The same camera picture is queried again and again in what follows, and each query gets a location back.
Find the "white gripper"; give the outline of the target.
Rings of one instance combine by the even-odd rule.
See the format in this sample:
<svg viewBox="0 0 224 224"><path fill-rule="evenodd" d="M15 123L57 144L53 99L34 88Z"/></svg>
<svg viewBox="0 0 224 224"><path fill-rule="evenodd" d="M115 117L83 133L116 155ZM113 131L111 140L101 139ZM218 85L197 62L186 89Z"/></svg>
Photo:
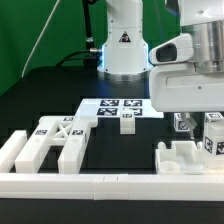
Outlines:
<svg viewBox="0 0 224 224"><path fill-rule="evenodd" d="M182 112L193 139L197 123L190 112L224 111L224 73L196 73L192 63L158 65L149 76L149 93L156 111Z"/></svg>

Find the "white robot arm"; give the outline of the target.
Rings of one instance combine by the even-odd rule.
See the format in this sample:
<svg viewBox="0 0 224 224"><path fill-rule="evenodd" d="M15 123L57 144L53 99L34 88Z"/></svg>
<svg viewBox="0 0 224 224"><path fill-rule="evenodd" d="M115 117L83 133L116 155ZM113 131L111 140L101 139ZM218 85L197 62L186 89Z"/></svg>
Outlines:
<svg viewBox="0 0 224 224"><path fill-rule="evenodd" d="M152 107L179 112L224 111L224 0L164 0L180 18L180 34L150 49L143 39L143 1L106 0L108 37L99 75L116 81L149 77Z"/></svg>

